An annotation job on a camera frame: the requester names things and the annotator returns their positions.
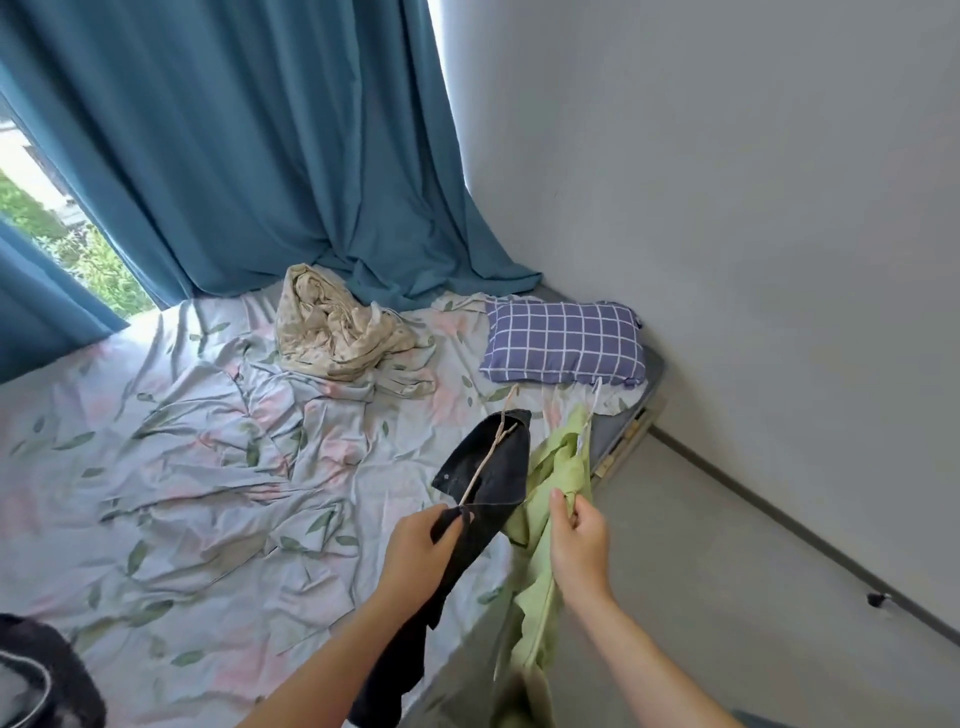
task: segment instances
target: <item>purple checkered pillow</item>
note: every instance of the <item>purple checkered pillow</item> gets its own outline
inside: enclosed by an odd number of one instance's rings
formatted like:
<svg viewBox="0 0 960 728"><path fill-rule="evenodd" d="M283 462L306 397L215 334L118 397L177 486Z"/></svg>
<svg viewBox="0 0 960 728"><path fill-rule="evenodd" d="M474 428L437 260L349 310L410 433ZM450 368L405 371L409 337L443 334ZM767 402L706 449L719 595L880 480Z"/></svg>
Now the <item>purple checkered pillow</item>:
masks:
<svg viewBox="0 0 960 728"><path fill-rule="evenodd" d="M492 381L600 379L633 387L646 374L640 322L620 303L491 299L487 316L490 339L480 371Z"/></svg>

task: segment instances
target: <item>forearm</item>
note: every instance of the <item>forearm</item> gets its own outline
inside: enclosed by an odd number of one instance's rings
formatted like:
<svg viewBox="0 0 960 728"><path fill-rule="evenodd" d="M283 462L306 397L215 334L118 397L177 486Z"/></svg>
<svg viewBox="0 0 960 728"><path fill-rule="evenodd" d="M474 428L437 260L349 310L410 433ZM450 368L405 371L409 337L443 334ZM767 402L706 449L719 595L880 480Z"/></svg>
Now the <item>forearm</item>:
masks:
<svg viewBox="0 0 960 728"><path fill-rule="evenodd" d="M611 597L574 612L645 728L741 728Z"/></svg>
<svg viewBox="0 0 960 728"><path fill-rule="evenodd" d="M374 595L237 728L340 728L380 653L404 622Z"/></svg>

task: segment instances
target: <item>black garment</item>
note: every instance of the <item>black garment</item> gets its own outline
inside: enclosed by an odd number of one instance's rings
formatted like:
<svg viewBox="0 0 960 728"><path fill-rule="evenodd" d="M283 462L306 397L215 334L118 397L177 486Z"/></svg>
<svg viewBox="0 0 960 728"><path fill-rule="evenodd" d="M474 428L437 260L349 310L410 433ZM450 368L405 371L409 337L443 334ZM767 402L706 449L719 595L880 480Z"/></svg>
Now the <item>black garment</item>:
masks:
<svg viewBox="0 0 960 728"><path fill-rule="evenodd" d="M434 543L457 518L464 518L464 531L453 549L440 587L420 610L396 633L380 655L363 689L350 709L349 720L357 728L393 728L400 722L400 698L423 677L426 628L436 628L444 602L467 567L483 552L527 495L530 461L530 412L512 409L504 430L516 429L493 451L473 485L468 502L448 508L431 531ZM457 502L477 467L486 457L500 425L500 414L490 415L464 438L433 479L433 487Z"/></svg>
<svg viewBox="0 0 960 728"><path fill-rule="evenodd" d="M48 624L0 615L0 724L103 728L107 706L69 643Z"/></svg>

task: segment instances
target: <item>bed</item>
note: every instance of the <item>bed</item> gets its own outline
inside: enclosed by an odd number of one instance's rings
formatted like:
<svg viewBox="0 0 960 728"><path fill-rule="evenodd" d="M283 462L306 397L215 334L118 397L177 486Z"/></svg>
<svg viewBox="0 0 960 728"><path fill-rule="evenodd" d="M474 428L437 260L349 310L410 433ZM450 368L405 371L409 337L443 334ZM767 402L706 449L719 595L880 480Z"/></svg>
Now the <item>bed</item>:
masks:
<svg viewBox="0 0 960 728"><path fill-rule="evenodd" d="M0 611L71 639L111 726L235 724L371 594L396 521L446 498L433 473L503 405L509 388L477 372L477 297L405 313L419 346L336 383L278 368L278 296L142 314L0 386ZM647 357L645 385L602 391L597 479L656 415L663 365ZM404 399L384 377L433 391ZM591 401L585 385L525 383L514 406L538 443ZM449 720L510 560L498 537L458 583L408 718Z"/></svg>

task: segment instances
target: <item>curtain fold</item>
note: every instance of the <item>curtain fold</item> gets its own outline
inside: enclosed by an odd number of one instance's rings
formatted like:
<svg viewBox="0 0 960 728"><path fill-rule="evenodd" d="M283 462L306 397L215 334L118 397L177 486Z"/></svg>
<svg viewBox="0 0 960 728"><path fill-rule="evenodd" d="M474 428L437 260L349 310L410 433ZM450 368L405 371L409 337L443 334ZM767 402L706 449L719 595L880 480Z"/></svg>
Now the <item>curtain fold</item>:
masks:
<svg viewBox="0 0 960 728"><path fill-rule="evenodd" d="M361 301L504 295L424 0L7 0L0 89L147 291L316 262Z"/></svg>
<svg viewBox="0 0 960 728"><path fill-rule="evenodd" d="M0 219L0 382L49 364L126 325Z"/></svg>

